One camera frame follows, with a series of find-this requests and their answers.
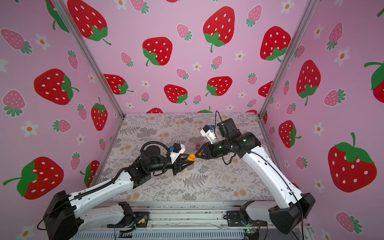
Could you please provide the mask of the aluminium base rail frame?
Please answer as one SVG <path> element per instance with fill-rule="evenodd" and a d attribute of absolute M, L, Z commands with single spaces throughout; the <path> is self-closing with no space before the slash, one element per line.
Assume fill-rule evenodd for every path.
<path fill-rule="evenodd" d="M 287 235 L 266 220 L 241 221 L 244 201 L 130 202 L 139 217 L 135 229 L 103 224 L 78 232 L 74 240 L 315 240 L 307 220 Z"/>

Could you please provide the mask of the orange paint jar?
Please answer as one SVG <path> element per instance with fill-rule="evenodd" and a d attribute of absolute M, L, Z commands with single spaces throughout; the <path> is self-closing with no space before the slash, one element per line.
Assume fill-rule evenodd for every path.
<path fill-rule="evenodd" d="M 190 162 L 194 162 L 196 159 L 196 156 L 194 154 L 190 154 L 188 157 L 187 157 L 187 160 L 190 161 Z"/>

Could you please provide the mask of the floral patterned table mat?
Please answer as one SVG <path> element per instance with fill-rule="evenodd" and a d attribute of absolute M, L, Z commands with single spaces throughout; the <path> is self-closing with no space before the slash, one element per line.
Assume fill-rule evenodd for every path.
<path fill-rule="evenodd" d="M 113 178 L 119 169 L 139 156 L 142 145 L 158 141 L 185 145 L 187 154 L 207 142 L 200 133 L 206 125 L 233 119 L 242 133 L 265 140 L 257 115 L 252 113 L 128 114 L 114 139 L 112 151 L 99 171 L 98 181 Z M 161 201 L 271 201 L 273 195 L 257 173 L 242 159 L 228 155 L 216 160 L 198 159 L 177 175 L 156 175 L 134 190 L 120 193 L 114 202 Z"/>

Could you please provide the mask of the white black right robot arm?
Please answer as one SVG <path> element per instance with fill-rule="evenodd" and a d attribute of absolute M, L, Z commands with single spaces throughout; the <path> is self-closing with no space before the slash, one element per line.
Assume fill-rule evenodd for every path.
<path fill-rule="evenodd" d="M 206 125 L 200 133 L 209 141 L 201 145 L 196 157 L 210 160 L 230 153 L 239 156 L 256 172 L 274 197 L 275 202 L 271 205 L 257 202 L 242 205 L 240 220 L 244 225 L 256 221 L 270 222 L 287 235 L 304 223 L 316 202 L 315 198 L 310 193 L 304 194 L 288 180 L 254 134 L 241 133 L 231 118 L 214 126 Z"/>

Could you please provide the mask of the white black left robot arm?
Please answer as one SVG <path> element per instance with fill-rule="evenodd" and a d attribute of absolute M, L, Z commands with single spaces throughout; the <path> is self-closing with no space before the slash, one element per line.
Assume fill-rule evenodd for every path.
<path fill-rule="evenodd" d="M 140 155 L 128 167 L 121 168 L 110 180 L 71 194 L 61 191 L 54 195 L 42 222 L 50 240 L 69 240 L 78 232 L 106 226 L 121 233 L 129 233 L 144 224 L 149 214 L 136 214 L 127 202 L 112 207 L 95 207 L 108 199 L 133 190 L 151 177 L 168 170 L 177 175 L 196 159 L 186 154 L 183 144 L 166 146 L 157 141 L 145 143 Z"/>

